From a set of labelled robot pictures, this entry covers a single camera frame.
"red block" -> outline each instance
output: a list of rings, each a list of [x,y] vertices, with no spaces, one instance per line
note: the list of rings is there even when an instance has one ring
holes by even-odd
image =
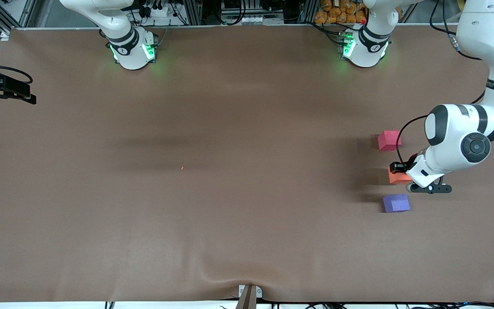
[[[400,131],[383,131],[379,135],[379,149],[383,151],[396,150],[396,139],[398,139]],[[401,138],[398,142],[398,146],[401,146]]]
[[[388,179],[393,185],[406,185],[412,182],[411,178],[405,173],[393,174],[390,172],[390,167],[388,167]]]

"wire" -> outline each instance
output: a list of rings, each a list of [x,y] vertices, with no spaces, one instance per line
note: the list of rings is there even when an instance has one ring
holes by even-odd
[[[129,9],[129,12],[131,12],[131,16],[133,16],[133,20],[135,21],[135,26],[139,26],[139,22],[137,21],[137,18],[135,17],[135,14],[133,13],[133,9]]]
[[[227,25],[227,26],[233,26],[233,25],[236,25],[238,24],[240,21],[243,20],[243,17],[245,17],[245,14],[247,13],[247,3],[245,2],[245,0],[241,0],[242,4],[243,4],[243,14],[241,13],[241,6],[239,6],[239,16],[238,16],[238,19],[235,20],[233,23],[231,24],[228,24],[226,23],[225,21],[223,21],[217,14],[217,11],[214,12],[214,17],[216,17],[216,19],[218,20],[219,23],[221,23],[222,25]]]
[[[417,8],[417,5],[419,4],[420,2],[417,2],[414,4],[413,8],[411,9],[411,11],[409,12],[409,15],[408,16],[405,16],[404,19],[402,20],[402,23],[406,23],[409,18],[411,17],[411,15],[413,15],[413,12],[415,11],[415,9]]]
[[[169,26],[171,25],[171,21],[169,21],[169,24],[167,25],[167,27],[165,28],[165,32],[163,33],[162,37],[161,37],[161,41],[159,41],[157,43],[156,46],[161,46],[161,44],[163,44],[163,40],[165,39],[165,36],[167,35],[167,30],[169,30]]]
[[[440,303],[437,305],[428,303],[428,306],[436,309],[460,309],[465,306],[486,306],[486,307],[494,307],[494,303],[484,303],[482,301],[473,301],[471,303],[462,303],[462,304],[453,304],[453,305],[448,305],[445,303]],[[412,307],[410,309],[428,309],[428,307]]]
[[[480,58],[476,58],[476,57],[472,57],[470,55],[467,55],[467,54],[464,54],[463,52],[461,51],[457,51],[457,53],[459,53],[459,55],[463,56],[463,57],[466,57],[468,59],[472,59],[472,60],[481,60]]]
[[[411,119],[411,120],[410,120],[410,121],[408,121],[408,122],[404,125],[404,127],[402,127],[402,129],[400,130],[400,133],[398,134],[398,138],[396,139],[396,151],[398,152],[398,158],[400,158],[400,163],[401,163],[401,164],[404,164],[404,159],[401,157],[401,154],[400,154],[400,145],[399,145],[399,143],[400,143],[400,136],[401,136],[401,133],[402,133],[402,132],[405,130],[405,128],[406,128],[408,125],[410,125],[411,123],[413,123],[413,122],[415,122],[415,121],[417,121],[417,120],[419,120],[419,119],[424,119],[424,118],[426,118],[426,117],[428,117],[428,115],[424,115],[424,116],[420,116],[420,117],[417,117],[417,118]]]
[[[335,41],[331,35],[329,35],[329,33],[327,33],[327,31],[325,30],[325,27],[323,27],[323,24],[321,24],[321,28],[323,29],[323,33],[325,33],[325,35],[327,36],[327,39],[329,39],[329,41],[337,44],[337,45],[344,45],[343,43],[340,43],[339,41]]]
[[[434,26],[432,20],[434,18],[434,14],[436,13],[436,10],[437,10],[437,5],[440,3],[440,0],[437,0],[436,1],[436,5],[434,6],[434,9],[432,10],[432,14],[430,14],[430,27],[432,27],[433,29],[437,30],[437,31],[441,31],[443,33],[447,33],[447,34],[453,34],[455,35],[456,33],[452,33],[450,31],[447,31],[445,29],[441,29],[441,28],[438,28],[436,26]]]
[[[484,90],[484,92],[482,92],[482,94],[480,94],[480,96],[478,96],[478,98],[476,100],[473,100],[472,102],[470,102],[470,104],[477,103],[479,100],[481,100],[484,97],[484,94],[485,94],[485,90]]]
[[[306,24],[314,26],[316,29],[318,29],[319,31],[322,31],[323,33],[328,33],[328,34],[332,34],[332,35],[339,35],[339,33],[341,32],[341,31],[331,31],[331,30],[327,30],[327,29],[325,29],[325,28],[323,27],[323,24],[322,24],[322,25],[321,25],[321,27],[320,27],[320,26],[318,26],[316,23],[313,23],[313,22],[311,22],[311,21],[307,21],[307,22],[306,22]],[[359,29],[352,29],[352,28],[350,28],[349,26],[346,26],[346,25],[343,25],[343,24],[337,24],[337,25],[339,25],[339,26],[343,26],[343,27],[345,27],[345,28],[348,28],[348,29],[351,29],[351,30],[354,30],[354,31],[359,31]]]
[[[443,16],[443,25],[445,26],[445,31],[447,31],[447,33],[451,33],[449,32],[449,27],[447,26],[447,22],[445,21],[445,0],[443,0],[443,6],[441,6],[441,15]]]
[[[8,70],[8,71],[17,72],[17,73],[20,73],[20,74],[24,75],[28,79],[27,82],[23,82],[24,84],[31,84],[33,82],[32,76],[30,76],[30,74],[28,74],[28,73],[26,73],[26,72],[24,72],[22,70],[11,68],[11,67],[6,67],[4,65],[0,65],[0,69],[1,70]]]
[[[180,22],[183,23],[184,26],[187,26],[188,23],[186,23],[186,20],[184,19],[184,17],[182,17],[182,14],[180,13],[180,10],[178,9],[178,6],[177,6],[175,0],[171,0],[170,4],[171,4],[171,8],[173,8],[173,12],[175,12],[177,14],[178,20],[180,20]]]

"orange block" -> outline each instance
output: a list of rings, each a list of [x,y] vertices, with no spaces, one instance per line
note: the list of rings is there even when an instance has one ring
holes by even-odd
[[[394,185],[406,185],[412,182],[411,178],[405,173],[392,174],[390,167],[388,167],[388,178],[390,178],[390,183]]]

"green indicator light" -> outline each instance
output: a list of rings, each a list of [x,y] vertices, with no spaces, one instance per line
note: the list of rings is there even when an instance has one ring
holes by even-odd
[[[116,61],[118,61],[118,60],[117,60],[117,55],[115,54],[115,49],[114,49],[114,47],[113,47],[112,45],[110,45],[110,49],[111,49],[111,52],[114,54],[114,59],[115,59]]]
[[[350,57],[352,55],[353,48],[355,47],[355,40],[352,39],[346,47],[344,47],[344,56]]]
[[[145,51],[145,54],[146,54],[146,57],[148,59],[153,59],[154,58],[154,48],[151,47],[151,46],[146,46],[146,45],[142,45],[142,49]]]

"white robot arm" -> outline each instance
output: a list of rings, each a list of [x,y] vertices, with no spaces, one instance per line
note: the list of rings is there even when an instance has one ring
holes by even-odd
[[[343,57],[354,65],[369,68],[384,57],[388,39],[398,24],[396,7],[421,2],[422,0],[364,0],[369,16],[363,25],[354,25],[345,32],[351,33],[349,45]]]
[[[467,1],[457,28],[458,43],[489,66],[479,104],[441,104],[429,113],[425,134],[430,146],[407,163],[413,188],[426,188],[444,174],[485,160],[494,141],[494,0]]]
[[[125,69],[137,70],[155,60],[154,34],[133,26],[121,8],[134,0],[60,0],[63,6],[86,16],[110,41],[115,60]]]

